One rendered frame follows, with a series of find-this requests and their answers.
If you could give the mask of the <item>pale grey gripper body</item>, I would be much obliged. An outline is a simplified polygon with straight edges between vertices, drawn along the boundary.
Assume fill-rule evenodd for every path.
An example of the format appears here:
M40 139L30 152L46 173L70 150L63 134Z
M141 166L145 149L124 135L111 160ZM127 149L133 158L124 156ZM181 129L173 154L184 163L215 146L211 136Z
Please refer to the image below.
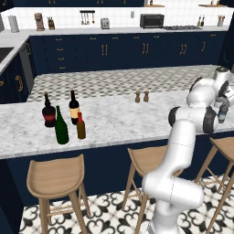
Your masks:
M214 106L219 108L221 105L229 107L230 106L229 98L227 98L226 96L217 97L214 102Z

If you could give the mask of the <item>small dark labelled plastic bottle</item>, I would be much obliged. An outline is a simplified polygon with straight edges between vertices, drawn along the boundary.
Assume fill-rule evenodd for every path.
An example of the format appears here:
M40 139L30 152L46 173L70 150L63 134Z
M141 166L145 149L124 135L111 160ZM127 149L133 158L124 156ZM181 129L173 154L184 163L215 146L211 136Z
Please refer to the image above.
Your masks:
M229 107L226 105L221 105L219 107L219 111L218 111L218 122L219 123L223 123L225 121L228 110L229 110Z

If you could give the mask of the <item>tall dark fridge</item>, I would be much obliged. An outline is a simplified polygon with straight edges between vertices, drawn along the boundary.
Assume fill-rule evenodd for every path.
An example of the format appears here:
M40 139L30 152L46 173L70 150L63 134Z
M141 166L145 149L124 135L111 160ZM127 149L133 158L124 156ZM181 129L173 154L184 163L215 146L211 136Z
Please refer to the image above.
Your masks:
M221 32L221 50L218 64L234 73L234 13L229 23L229 30Z

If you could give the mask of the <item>black hob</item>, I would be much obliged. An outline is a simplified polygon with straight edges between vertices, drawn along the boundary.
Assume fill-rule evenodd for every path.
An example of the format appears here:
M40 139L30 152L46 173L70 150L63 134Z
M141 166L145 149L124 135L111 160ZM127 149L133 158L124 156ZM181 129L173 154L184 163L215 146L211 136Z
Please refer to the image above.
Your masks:
M166 26L163 27L165 30L199 30L202 29L201 27L196 27L196 26Z

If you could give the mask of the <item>black toaster oven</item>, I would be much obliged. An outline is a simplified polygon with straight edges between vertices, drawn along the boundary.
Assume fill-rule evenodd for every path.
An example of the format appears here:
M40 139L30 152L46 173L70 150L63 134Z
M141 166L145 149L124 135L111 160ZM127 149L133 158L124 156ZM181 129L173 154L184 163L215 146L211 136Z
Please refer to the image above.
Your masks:
M141 14L141 28L162 28L164 26L165 16L161 14Z

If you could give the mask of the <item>long navy base cupboard run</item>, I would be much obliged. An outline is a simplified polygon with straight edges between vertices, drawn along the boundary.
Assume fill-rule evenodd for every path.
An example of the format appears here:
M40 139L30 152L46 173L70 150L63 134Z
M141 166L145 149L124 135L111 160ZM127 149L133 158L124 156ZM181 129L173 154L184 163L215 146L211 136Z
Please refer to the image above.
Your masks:
M33 36L36 73L218 64L226 33L163 32Z

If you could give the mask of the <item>dark blue kitchen island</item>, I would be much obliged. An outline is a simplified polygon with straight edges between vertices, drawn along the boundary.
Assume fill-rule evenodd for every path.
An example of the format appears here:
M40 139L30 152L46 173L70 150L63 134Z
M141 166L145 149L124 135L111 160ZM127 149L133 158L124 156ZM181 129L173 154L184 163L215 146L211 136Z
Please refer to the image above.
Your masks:
M165 145L167 140L136 144L120 144L84 151L38 154L0 160L0 234L17 234L23 206L34 205L37 199L27 190L29 163L84 155L84 185L89 195L113 192L126 187L131 159L127 150Z

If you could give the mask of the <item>brown red-capped bottle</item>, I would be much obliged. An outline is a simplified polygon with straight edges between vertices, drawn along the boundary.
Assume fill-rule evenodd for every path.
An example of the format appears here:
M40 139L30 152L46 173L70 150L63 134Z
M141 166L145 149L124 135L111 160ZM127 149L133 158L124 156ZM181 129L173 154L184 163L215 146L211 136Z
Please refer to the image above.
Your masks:
M78 112L77 133L79 139L86 138L85 122L82 120L81 112Z

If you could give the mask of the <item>dark tan-labelled wine bottle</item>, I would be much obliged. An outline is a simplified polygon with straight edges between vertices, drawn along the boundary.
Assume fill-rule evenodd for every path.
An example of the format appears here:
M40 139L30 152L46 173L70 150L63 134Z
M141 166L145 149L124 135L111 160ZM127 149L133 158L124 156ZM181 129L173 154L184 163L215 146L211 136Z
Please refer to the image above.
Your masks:
M71 122L74 125L76 125L78 122L78 112L80 111L80 104L75 99L75 93L73 90L70 92L70 96L71 96L71 100L69 102L70 118L71 118Z

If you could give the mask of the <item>green glass bottle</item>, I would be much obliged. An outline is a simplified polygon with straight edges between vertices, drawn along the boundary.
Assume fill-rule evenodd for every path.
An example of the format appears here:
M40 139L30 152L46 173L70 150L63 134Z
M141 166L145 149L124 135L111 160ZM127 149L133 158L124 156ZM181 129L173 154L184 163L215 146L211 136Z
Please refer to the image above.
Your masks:
M69 141L68 126L62 118L60 108L57 105L57 119L55 123L55 132L57 137L57 142L59 144L66 144Z

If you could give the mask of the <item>round dark red-labelled bottle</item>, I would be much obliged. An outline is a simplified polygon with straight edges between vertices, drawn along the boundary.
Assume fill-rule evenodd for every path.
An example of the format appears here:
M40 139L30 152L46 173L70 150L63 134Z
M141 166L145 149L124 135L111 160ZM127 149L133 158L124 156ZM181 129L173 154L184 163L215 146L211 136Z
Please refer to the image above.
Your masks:
M54 127L56 122L56 109L50 104L48 99L48 93L44 93L45 107L42 110L43 117L45 119L46 127Z

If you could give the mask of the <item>grey dishwasher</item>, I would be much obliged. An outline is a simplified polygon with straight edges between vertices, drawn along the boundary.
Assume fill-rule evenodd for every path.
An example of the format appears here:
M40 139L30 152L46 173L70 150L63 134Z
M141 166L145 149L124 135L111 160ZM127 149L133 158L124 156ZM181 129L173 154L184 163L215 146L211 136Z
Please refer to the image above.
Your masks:
M24 70L25 77L26 77L28 93L31 93L31 91L33 90L33 86L34 86L34 76L33 76L33 72L31 69L30 60L29 60L29 52L27 50L27 43L25 43L22 46L21 50L19 51L19 55L21 58L23 70Z

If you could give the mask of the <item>navy cupboard run with sink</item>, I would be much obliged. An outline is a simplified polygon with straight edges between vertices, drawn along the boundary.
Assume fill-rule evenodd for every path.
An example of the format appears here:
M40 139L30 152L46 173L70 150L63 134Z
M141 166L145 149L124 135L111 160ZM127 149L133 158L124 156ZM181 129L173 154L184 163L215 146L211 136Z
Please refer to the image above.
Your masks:
M37 75L30 40L27 42L29 60L34 78ZM28 96L27 82L19 52L0 75L0 104L26 102Z

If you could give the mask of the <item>dark sink basin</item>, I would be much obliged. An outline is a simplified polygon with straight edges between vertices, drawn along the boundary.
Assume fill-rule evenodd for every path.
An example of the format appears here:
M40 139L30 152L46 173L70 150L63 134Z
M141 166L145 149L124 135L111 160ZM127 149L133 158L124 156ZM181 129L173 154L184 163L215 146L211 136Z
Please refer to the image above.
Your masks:
M14 48L0 48L0 64L2 63L6 63L10 60L10 58L8 57L8 55L11 53L11 51Z

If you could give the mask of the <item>rail with hanging tools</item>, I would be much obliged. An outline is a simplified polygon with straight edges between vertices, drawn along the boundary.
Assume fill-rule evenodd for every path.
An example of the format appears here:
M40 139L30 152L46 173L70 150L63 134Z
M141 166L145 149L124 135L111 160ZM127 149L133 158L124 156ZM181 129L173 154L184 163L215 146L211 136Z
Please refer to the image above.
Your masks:
M95 24L94 15L95 15L94 10L80 10L81 24L83 26Z

